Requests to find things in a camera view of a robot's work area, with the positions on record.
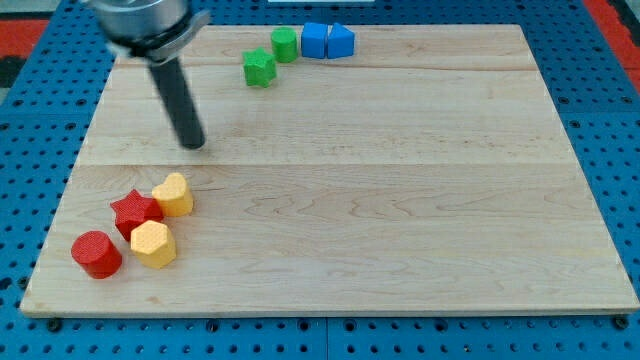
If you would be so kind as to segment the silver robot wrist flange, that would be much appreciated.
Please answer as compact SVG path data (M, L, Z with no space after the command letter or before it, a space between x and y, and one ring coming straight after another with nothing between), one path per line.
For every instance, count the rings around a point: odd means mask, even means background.
M83 0L118 56L164 64L209 24L208 10L194 12L187 0Z

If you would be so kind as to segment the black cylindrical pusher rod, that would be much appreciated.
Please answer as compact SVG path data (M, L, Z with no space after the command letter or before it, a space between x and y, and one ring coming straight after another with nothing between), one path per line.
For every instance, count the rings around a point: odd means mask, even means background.
M179 59L152 65L149 72L179 144L185 149L201 148L205 134Z

